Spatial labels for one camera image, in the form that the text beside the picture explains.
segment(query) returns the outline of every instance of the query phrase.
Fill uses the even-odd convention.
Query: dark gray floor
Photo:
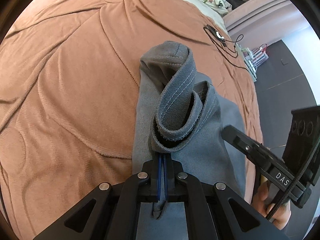
[[[282,157],[291,126],[291,110],[316,105],[309,83],[299,64],[282,41],[268,47],[269,59],[257,70],[255,82],[260,124],[266,147]],[[291,205],[287,235],[303,239],[320,195],[320,182],[303,209]]]

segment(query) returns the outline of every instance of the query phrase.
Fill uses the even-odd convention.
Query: metal screw
[[[219,190],[224,190],[224,189],[226,189],[226,184],[224,184],[223,182],[218,182],[216,184],[216,188]]]
[[[101,189],[101,190],[107,190],[109,187],[110,187],[109,184],[106,183],[106,182],[101,183],[101,184],[99,185],[99,189]]]
[[[178,174],[178,178],[180,179],[186,179],[188,177],[188,174],[186,174],[185,172],[180,172]]]
[[[146,177],[148,177],[148,173],[146,173],[146,172],[139,172],[138,173],[139,179],[145,179]]]

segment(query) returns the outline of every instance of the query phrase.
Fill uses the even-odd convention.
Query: gray fabric strap
[[[140,74],[133,173],[141,171],[154,151],[171,152],[185,172],[209,184],[223,181],[243,196],[245,159],[236,150],[226,150],[220,136],[220,103],[228,114],[227,124],[244,130],[239,110],[196,71],[191,50],[171,41],[153,47],[141,57]],[[159,203],[141,204],[137,239],[165,238],[188,239],[188,233],[183,203],[166,203],[162,184]]]

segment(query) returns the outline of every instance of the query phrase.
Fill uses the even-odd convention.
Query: white stitching
[[[167,105],[170,103],[170,101],[171,101],[171,99],[173,98],[173,96],[176,94],[176,92],[180,89],[180,87],[187,81],[187,79],[191,76],[191,74],[194,72],[194,69],[193,69],[193,71],[191,71],[191,73],[189,74],[189,76],[185,79],[185,81],[178,87],[178,89],[173,93],[173,95],[170,97],[170,99],[169,99],[169,101],[167,102],[167,104],[164,106],[164,108],[163,108],[163,111],[165,110],[165,108],[167,107]],[[170,106],[168,107],[168,109],[163,113],[162,112],[162,114],[161,114],[161,121],[162,121],[162,119],[163,119],[163,117],[164,117],[164,114],[169,110],[169,108],[170,108]]]
[[[200,131],[200,129],[202,128],[202,126],[204,125],[205,121],[207,121],[207,119],[209,118],[211,112],[213,111],[214,107],[216,106],[216,102],[217,102],[217,97],[215,98],[215,100],[211,103],[210,107],[213,105],[214,103],[214,106],[212,107],[211,111],[207,113],[207,115],[205,116],[204,120],[202,121],[201,125],[200,125],[200,128],[198,129],[198,131]]]
[[[161,64],[167,64],[167,65],[172,65],[172,66],[182,66],[183,64],[172,64],[172,63],[167,63],[167,62],[161,62],[161,61],[150,61],[152,63],[161,63]]]
[[[190,83],[188,84],[188,85],[190,85],[191,84],[191,82],[195,79],[195,77],[196,76],[194,76],[192,79],[191,79],[191,81],[190,81]],[[163,120],[163,118],[164,118],[164,116],[165,116],[165,113],[170,109],[170,107],[172,106],[172,104],[175,102],[175,100],[181,95],[181,93],[188,87],[188,85],[186,85],[186,87],[180,92],[180,94],[178,94],[177,95],[177,97],[172,101],[172,103],[169,105],[169,107],[168,107],[168,109],[163,113],[163,116],[162,116],[162,118],[161,118],[161,121]]]
[[[194,121],[194,123],[192,124],[191,128],[182,136],[180,136],[179,138],[175,138],[175,141],[181,140],[183,137],[185,137],[195,126],[196,121],[198,120],[198,118]]]

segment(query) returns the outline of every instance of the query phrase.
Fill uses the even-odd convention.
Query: black cable
[[[240,35],[236,38],[236,41],[228,41],[228,40],[226,40],[225,38],[223,38],[223,39],[219,38],[218,35],[217,35],[217,33],[219,34],[219,32],[218,32],[215,28],[213,28],[212,26],[210,26],[209,24],[207,24],[207,26],[205,26],[203,29],[204,29],[205,33],[209,36],[209,38],[210,38],[210,40],[212,41],[212,43],[214,43],[216,46],[218,46],[218,43],[211,37],[211,35],[209,35],[209,33],[207,32],[207,30],[208,30],[218,41],[220,41],[220,42],[222,43],[223,47],[221,47],[221,46],[218,46],[218,47],[219,47],[220,49],[222,49],[225,53],[227,53],[229,56],[231,56],[231,57],[233,57],[233,58],[237,58],[237,57],[239,56],[239,55],[238,55],[238,52],[236,51],[236,43],[239,42],[239,41],[241,41],[241,40],[244,38],[244,35],[243,35],[243,34],[240,34]],[[234,45],[233,45],[233,49],[234,49],[234,50],[233,50],[233,51],[228,48],[228,46],[226,45],[226,41],[227,41],[227,42],[234,43]],[[229,52],[227,52],[227,51],[224,49],[224,47],[227,48],[227,49],[228,49],[229,51],[231,51],[232,53],[235,53],[236,56],[231,55]]]
[[[224,82],[224,77],[223,77],[223,80],[221,81],[221,83],[217,86],[217,88]]]
[[[232,62],[230,62],[230,60],[222,53],[222,51],[220,51],[219,48],[221,48],[221,49],[223,49],[223,48],[220,47],[220,46],[218,46],[218,43],[217,43],[217,42],[211,37],[211,35],[209,35],[209,33],[207,33],[207,31],[206,31],[206,30],[209,30],[209,32],[210,32],[214,37],[216,37],[216,35],[215,35],[214,33],[212,33],[212,30],[210,30],[210,28],[212,28],[212,29],[214,30],[214,28],[211,27],[210,25],[207,25],[207,26],[203,27],[203,30],[204,30],[205,33],[208,35],[208,37],[210,38],[210,40],[212,41],[212,43],[216,46],[216,48],[217,48],[217,50],[220,52],[220,54],[221,54],[232,66],[237,67],[237,68],[245,69],[246,71],[249,72],[249,70],[248,70],[246,67],[240,67],[240,66],[237,66],[237,65],[233,64]],[[224,39],[221,40],[221,39],[219,39],[218,37],[216,37],[216,39],[218,39],[218,40],[223,44],[222,41],[224,41]]]
[[[292,180],[292,182],[290,183],[290,185],[287,187],[287,189],[284,191],[284,194],[282,195],[282,197],[279,199],[279,201],[273,206],[273,208],[270,210],[270,212],[268,213],[268,215],[266,216],[266,219],[270,220],[273,215],[276,213],[276,211],[278,210],[278,208],[283,204],[283,202],[287,199],[287,197],[289,196],[290,192],[293,190],[293,188],[295,187],[295,185],[297,184],[297,182],[300,180],[300,178],[302,177],[302,175],[304,174],[304,172],[306,171],[306,169],[308,168],[310,161],[313,158],[313,155],[315,154],[316,150],[318,149],[320,144],[320,136],[318,137],[318,141],[315,145],[315,147],[312,150],[312,153],[310,154],[309,158],[306,160],[306,162],[304,163],[304,165],[300,168],[299,172],[297,173],[297,175],[294,177],[294,179]]]

